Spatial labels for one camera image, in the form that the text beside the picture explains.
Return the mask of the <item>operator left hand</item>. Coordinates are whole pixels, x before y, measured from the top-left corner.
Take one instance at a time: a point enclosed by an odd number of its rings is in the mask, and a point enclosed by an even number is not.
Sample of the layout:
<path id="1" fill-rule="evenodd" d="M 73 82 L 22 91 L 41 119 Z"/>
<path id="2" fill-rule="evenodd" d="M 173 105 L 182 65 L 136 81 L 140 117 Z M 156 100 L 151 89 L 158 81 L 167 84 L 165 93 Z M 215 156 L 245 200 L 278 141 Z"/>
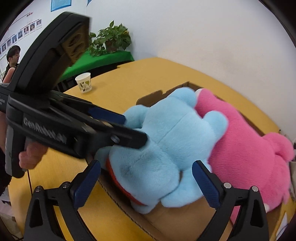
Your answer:
<path id="1" fill-rule="evenodd" d="M 26 150 L 19 154 L 19 165 L 23 169 L 34 169 L 43 156 L 47 153 L 48 147 L 43 144 L 32 142 L 29 143 Z"/>

